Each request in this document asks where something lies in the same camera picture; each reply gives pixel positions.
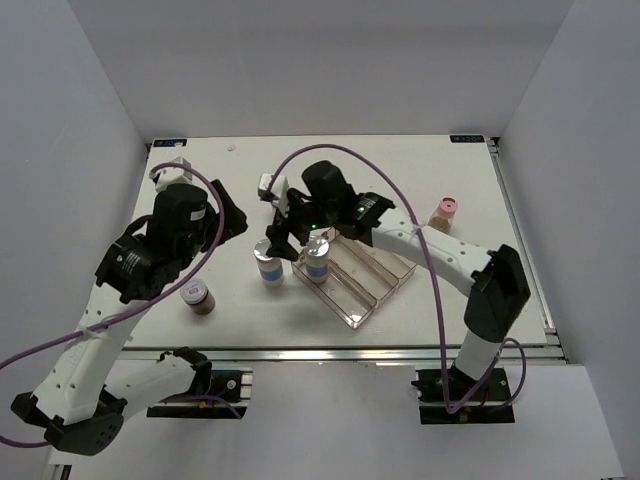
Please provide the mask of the blue label bottle silver cap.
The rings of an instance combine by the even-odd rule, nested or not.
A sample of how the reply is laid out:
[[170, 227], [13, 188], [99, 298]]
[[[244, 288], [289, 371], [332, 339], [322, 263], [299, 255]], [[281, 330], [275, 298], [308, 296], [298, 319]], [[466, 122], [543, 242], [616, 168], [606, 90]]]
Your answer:
[[329, 276], [329, 241], [321, 235], [311, 236], [304, 247], [305, 270], [310, 280], [324, 283]]

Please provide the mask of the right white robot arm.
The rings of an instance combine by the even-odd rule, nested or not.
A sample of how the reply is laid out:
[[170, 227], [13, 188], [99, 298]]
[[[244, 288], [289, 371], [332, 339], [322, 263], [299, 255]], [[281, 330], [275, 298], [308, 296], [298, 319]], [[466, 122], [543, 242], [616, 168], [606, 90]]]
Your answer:
[[258, 197], [275, 209], [266, 230], [269, 255], [295, 261], [299, 253], [291, 238], [306, 245], [312, 231], [333, 228], [347, 239], [399, 255], [452, 285], [467, 299], [467, 332], [448, 374], [459, 396], [477, 397], [486, 389], [486, 372], [531, 296], [518, 251], [508, 245], [489, 250], [421, 227], [392, 200], [356, 192], [327, 160], [304, 170], [302, 179], [305, 192], [289, 187], [283, 176], [260, 177]]

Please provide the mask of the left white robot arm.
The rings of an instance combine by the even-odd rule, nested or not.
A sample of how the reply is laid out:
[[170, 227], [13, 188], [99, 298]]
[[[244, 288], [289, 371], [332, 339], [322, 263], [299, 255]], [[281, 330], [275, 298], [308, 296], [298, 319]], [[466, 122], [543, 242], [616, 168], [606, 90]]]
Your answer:
[[244, 233], [247, 217], [219, 180], [208, 193], [173, 184], [153, 211], [132, 222], [107, 250], [78, 328], [45, 380], [17, 395], [12, 412], [40, 427], [58, 451], [93, 456], [131, 416], [167, 398], [199, 399], [211, 387], [211, 362], [189, 347], [165, 352], [152, 367], [113, 384], [106, 379], [132, 330], [198, 253]]

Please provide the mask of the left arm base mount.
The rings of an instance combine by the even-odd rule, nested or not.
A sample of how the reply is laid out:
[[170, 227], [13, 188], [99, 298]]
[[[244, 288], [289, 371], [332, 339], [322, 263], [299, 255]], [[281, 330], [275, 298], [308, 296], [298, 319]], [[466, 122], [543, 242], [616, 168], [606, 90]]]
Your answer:
[[192, 420], [240, 420], [252, 395], [253, 370], [217, 369], [211, 373], [209, 390], [189, 400], [186, 394], [147, 409], [147, 418]]

